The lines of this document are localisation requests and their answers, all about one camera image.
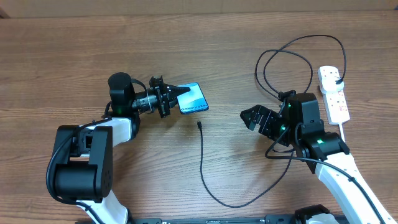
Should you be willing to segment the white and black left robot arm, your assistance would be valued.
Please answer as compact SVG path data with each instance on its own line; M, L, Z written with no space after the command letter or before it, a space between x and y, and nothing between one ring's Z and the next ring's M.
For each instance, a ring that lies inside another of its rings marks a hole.
M93 223L133 223L131 212L111 189L113 147L136 137L140 114L158 111L164 118L177 105L178 96L190 91L186 86L165 84L161 77L152 77L150 87L140 93L134 84L141 82L127 73L111 75L111 100L103 118L57 129L46 171L47 190L56 201L82 208Z

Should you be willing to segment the Samsung Galaxy smartphone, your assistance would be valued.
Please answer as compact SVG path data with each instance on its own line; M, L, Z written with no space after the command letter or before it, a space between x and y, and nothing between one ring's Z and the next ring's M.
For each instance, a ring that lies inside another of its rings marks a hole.
M190 91L179 95L178 105L181 114L192 114L209 109L208 103L198 83L188 83L178 87L189 87Z

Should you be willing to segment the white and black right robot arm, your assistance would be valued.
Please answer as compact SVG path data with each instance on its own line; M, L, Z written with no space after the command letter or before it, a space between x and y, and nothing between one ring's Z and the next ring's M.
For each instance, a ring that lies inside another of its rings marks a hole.
M292 146L295 160L308 168L334 196L349 223L394 223L363 179L348 145L337 133L326 132L313 93L280 93L276 112L261 105L241 112L246 127L274 144Z

